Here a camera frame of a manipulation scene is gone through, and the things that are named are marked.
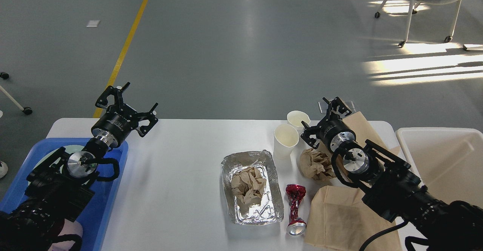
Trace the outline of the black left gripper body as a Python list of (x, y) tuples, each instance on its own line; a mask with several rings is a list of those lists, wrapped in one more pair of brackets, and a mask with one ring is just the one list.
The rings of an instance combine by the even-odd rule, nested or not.
[(128, 135), (138, 127), (138, 123), (116, 113), (105, 113), (91, 128), (93, 137), (98, 138), (110, 148), (119, 147)]

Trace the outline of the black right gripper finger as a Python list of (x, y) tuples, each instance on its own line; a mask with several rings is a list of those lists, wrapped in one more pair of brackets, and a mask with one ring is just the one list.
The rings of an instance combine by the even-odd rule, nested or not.
[(320, 145), (326, 147), (324, 126), (326, 121), (320, 121), (316, 126), (309, 126), (307, 122), (302, 121), (303, 132), (301, 139), (311, 148), (317, 149)]
[(335, 97), (332, 100), (323, 97), (323, 101), (327, 104), (326, 115), (323, 117), (323, 122), (341, 120), (344, 117), (352, 115), (352, 110), (339, 97)]

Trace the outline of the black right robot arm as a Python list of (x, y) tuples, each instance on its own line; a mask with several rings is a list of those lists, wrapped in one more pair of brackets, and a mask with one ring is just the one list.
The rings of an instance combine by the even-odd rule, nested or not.
[(302, 140), (311, 148), (319, 145), (332, 153), (331, 166), (337, 179), (347, 187), (364, 192), (362, 201), (387, 221), (401, 217), (403, 222), (382, 230), (360, 247), (364, 251), (372, 241), (396, 231), (408, 223), (424, 236), (406, 237), (408, 251), (414, 244), (427, 246), (429, 251), (481, 251), (482, 209), (456, 200), (445, 203), (434, 198), (421, 179), (410, 171), (411, 165), (402, 158), (367, 139), (365, 146), (357, 142), (356, 133), (343, 122), (352, 114), (343, 100), (336, 97), (328, 105), (326, 115), (315, 126), (301, 121)]

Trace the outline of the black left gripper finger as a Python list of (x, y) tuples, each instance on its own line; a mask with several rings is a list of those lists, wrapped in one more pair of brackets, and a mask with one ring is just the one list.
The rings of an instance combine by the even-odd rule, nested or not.
[(104, 92), (98, 97), (95, 106), (104, 112), (100, 112), (99, 116), (107, 115), (108, 113), (118, 114), (122, 116), (132, 115), (132, 108), (130, 108), (123, 100), (123, 93), (130, 86), (130, 82), (126, 82), (124, 86), (107, 86)]
[[(156, 117), (155, 108), (158, 103), (155, 103), (148, 112), (136, 112), (132, 115), (132, 129), (138, 132), (140, 137), (145, 137), (148, 132), (157, 124), (158, 118)], [(140, 125), (140, 122), (148, 121), (148, 125)]]

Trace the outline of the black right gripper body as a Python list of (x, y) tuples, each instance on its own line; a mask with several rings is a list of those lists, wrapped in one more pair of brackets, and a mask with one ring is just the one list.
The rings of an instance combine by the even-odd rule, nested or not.
[(318, 138), (330, 152), (335, 152), (345, 141), (356, 141), (356, 137), (343, 120), (321, 120), (318, 124)]

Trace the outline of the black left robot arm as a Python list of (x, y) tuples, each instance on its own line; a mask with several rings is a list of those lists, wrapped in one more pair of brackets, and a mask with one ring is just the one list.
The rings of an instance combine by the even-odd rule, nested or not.
[(47, 138), (29, 155), (1, 201), (2, 251), (93, 251), (100, 248), (132, 131), (145, 136), (157, 124), (155, 108), (124, 103), (128, 88), (108, 86), (95, 102), (106, 112), (89, 141)]

